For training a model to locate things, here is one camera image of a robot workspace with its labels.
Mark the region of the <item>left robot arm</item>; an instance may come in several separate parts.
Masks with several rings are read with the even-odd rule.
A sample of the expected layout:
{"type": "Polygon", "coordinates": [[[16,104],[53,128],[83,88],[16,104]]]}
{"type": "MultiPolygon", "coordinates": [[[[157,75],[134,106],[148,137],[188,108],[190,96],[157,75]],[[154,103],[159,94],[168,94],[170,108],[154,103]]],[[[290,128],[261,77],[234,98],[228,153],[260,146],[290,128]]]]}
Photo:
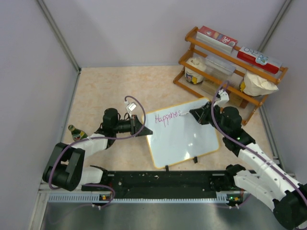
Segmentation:
{"type": "Polygon", "coordinates": [[[80,184],[93,184],[98,190],[107,188],[109,179],[103,170],[83,168],[84,159],[110,148],[116,140],[152,135],[153,131],[141,123],[137,115],[121,119],[115,108],[108,108],[98,130],[91,136],[71,144],[55,145],[43,172],[43,181],[52,190],[73,191],[80,184]]]}

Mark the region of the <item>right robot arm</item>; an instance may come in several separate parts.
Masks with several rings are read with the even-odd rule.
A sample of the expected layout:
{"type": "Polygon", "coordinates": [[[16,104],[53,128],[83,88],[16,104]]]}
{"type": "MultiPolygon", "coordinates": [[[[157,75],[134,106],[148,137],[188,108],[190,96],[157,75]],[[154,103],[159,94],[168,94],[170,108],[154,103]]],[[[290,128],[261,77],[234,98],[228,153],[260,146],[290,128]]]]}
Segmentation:
{"type": "Polygon", "coordinates": [[[265,204],[287,230],[307,228],[307,186],[284,172],[241,125],[235,107],[212,106],[211,102],[189,110],[200,125],[212,125],[223,135],[223,143],[255,173],[241,165],[228,166],[224,184],[228,189],[246,190],[265,204]]]}

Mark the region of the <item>yellow framed whiteboard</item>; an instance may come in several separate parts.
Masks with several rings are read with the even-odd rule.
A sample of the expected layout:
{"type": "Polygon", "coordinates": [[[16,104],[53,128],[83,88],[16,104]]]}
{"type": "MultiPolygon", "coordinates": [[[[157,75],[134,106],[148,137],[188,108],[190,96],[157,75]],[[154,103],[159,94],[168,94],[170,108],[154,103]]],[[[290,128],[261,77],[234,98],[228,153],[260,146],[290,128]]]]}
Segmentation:
{"type": "Polygon", "coordinates": [[[208,101],[208,98],[200,98],[146,113],[145,126],[153,131],[146,138],[155,168],[192,160],[220,148],[215,128],[198,124],[191,114],[179,116],[208,101]]]}

